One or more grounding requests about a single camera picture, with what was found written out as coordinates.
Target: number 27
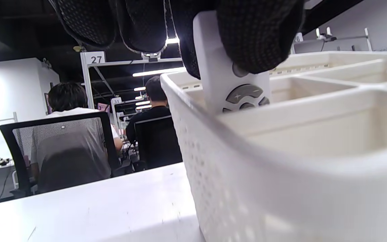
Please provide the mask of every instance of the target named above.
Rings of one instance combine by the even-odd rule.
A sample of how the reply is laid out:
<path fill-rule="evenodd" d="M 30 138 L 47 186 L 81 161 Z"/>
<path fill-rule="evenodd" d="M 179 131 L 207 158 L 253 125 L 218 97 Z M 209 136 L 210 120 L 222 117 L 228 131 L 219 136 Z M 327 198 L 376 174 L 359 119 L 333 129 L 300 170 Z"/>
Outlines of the number 27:
<path fill-rule="evenodd" d="M 101 63 L 101 58 L 102 56 L 92 56 L 91 59 L 92 59 L 92 64 L 98 64 L 98 63 Z"/>

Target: white plastic basket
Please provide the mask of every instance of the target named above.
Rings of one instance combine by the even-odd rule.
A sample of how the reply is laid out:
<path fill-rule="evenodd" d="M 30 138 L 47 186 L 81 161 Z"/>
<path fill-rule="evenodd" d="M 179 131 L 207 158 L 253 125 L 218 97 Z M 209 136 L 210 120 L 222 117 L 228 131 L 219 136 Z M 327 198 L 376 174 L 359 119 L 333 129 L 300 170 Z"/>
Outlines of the white plastic basket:
<path fill-rule="evenodd" d="M 198 80 L 161 76 L 206 241 L 387 242 L 387 52 L 281 66 L 318 56 L 334 64 L 271 78 L 277 102 L 216 116 Z"/>

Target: black hair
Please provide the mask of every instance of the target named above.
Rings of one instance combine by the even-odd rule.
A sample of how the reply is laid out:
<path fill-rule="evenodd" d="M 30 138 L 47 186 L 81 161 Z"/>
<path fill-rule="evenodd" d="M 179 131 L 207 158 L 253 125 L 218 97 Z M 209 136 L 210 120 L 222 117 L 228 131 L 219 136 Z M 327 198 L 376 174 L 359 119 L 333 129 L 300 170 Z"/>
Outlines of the black hair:
<path fill-rule="evenodd" d="M 77 83 L 59 83 L 49 91 L 49 105 L 53 112 L 87 108 L 86 92 Z"/>
<path fill-rule="evenodd" d="M 146 93 L 150 101 L 167 101 L 159 76 L 152 77 L 147 81 Z"/>

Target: fluorescent light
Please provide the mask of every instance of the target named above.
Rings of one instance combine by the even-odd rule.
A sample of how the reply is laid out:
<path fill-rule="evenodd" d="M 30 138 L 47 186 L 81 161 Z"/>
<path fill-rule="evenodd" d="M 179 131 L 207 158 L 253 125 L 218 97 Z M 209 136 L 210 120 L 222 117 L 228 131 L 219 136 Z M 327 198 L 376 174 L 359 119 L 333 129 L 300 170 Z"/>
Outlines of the fluorescent light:
<path fill-rule="evenodd" d="M 166 40 L 166 44 L 170 44 L 170 43 L 179 43 L 180 40 L 178 38 L 174 38 L 174 39 L 167 39 Z"/>
<path fill-rule="evenodd" d="M 134 88 L 134 91 L 143 91 L 143 90 L 146 90 L 146 87 L 137 87 L 137 88 Z"/>
<path fill-rule="evenodd" d="M 133 77 L 141 77 L 141 76 L 156 75 L 156 74 L 162 74 L 162 73 L 168 73 L 168 72 L 185 72 L 185 71 L 186 71 L 186 67 L 178 67 L 178 68 L 163 69 L 163 70 L 150 71 L 150 72 L 134 73 L 134 74 L 132 74 L 132 76 Z"/>
<path fill-rule="evenodd" d="M 137 110 L 140 110 L 140 109 L 148 109 L 148 108 L 151 108 L 152 105 L 147 105 L 147 106 L 140 106 L 140 107 L 137 107 Z"/>
<path fill-rule="evenodd" d="M 144 101 L 144 102 L 139 102 L 139 103 L 135 103 L 135 105 L 144 105 L 144 104 L 149 104 L 150 101 Z"/>

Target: chair backrest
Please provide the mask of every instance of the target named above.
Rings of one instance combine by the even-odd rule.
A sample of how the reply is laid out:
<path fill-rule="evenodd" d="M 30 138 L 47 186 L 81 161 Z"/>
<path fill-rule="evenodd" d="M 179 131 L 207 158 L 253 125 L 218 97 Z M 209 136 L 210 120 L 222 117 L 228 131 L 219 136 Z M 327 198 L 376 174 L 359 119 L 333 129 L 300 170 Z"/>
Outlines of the chair backrest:
<path fill-rule="evenodd" d="M 94 112 L 0 126 L 12 154 L 19 190 L 31 194 L 25 157 L 38 163 L 41 193 L 112 176 L 120 167 L 107 113 Z"/>
<path fill-rule="evenodd" d="M 134 126 L 140 160 L 148 169 L 183 161 L 170 115 L 138 121 Z"/>

